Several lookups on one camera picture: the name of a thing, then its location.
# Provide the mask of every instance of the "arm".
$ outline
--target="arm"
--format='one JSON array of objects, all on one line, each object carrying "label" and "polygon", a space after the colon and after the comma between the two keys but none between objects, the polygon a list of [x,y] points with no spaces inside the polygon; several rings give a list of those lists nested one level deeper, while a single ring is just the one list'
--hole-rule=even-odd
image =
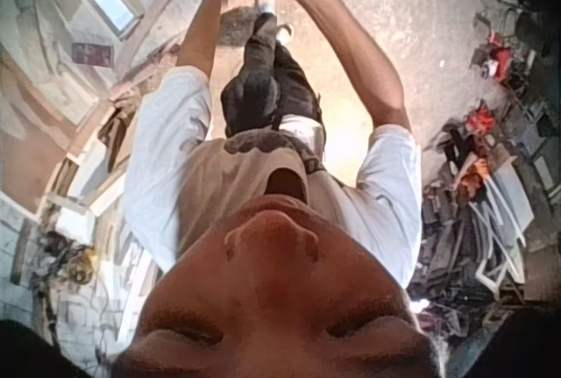
[{"label": "arm", "polygon": [[341,0],[297,0],[331,43],[375,126],[410,130],[394,66]]},{"label": "arm", "polygon": [[202,0],[181,45],[177,67],[196,67],[210,78],[217,50],[221,9],[222,0]]}]

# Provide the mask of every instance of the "leg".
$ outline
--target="leg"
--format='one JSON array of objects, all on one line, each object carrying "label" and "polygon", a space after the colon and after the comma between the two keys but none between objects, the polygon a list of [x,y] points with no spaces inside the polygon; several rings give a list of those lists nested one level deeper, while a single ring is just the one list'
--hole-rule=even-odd
[{"label": "leg", "polygon": [[280,117],[299,115],[323,123],[322,110],[316,93],[298,62],[280,43],[277,43],[275,49],[274,78],[280,85]]},{"label": "leg", "polygon": [[262,14],[245,46],[244,66],[222,93],[226,136],[273,123],[280,90],[273,77],[277,17]]}]

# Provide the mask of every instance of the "nose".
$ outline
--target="nose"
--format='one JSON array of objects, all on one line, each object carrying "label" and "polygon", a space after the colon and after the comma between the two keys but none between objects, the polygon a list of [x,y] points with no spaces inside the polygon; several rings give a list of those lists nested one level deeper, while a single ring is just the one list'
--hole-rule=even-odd
[{"label": "nose", "polygon": [[265,210],[251,218],[224,239],[228,261],[249,257],[294,265],[298,261],[315,263],[318,259],[317,235],[299,226],[289,215]]}]

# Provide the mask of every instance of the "concrete floor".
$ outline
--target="concrete floor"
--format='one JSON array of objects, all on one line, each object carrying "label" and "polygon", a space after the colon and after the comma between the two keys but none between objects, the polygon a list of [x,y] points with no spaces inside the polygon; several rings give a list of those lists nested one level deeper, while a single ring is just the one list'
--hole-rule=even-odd
[{"label": "concrete floor", "polygon": [[[481,0],[344,0],[394,62],[406,91],[413,131],[425,148],[450,118],[462,118],[485,98],[492,106],[501,91],[468,69],[473,49],[485,40],[472,28]],[[224,135],[219,102],[224,85],[238,72],[249,37],[253,0],[230,0],[224,17],[211,91],[215,99],[213,137]],[[371,121],[352,89],[330,45],[294,0],[278,0],[281,23],[296,28],[288,46],[322,95],[328,131],[326,166],[338,179],[354,184],[366,155]],[[423,179],[432,179],[444,158],[423,152]]]}]

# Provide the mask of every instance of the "man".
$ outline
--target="man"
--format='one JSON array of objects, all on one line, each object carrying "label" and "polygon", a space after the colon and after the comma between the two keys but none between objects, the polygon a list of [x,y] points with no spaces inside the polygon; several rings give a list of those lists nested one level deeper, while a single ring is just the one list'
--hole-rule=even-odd
[{"label": "man", "polygon": [[321,111],[275,43],[273,0],[258,0],[222,95],[229,138],[204,142],[222,0],[202,0],[177,68],[138,115],[125,216],[166,275],[116,376],[438,376],[403,290],[421,179],[400,78],[341,0],[297,1],[375,125],[357,187],[323,168]]}]

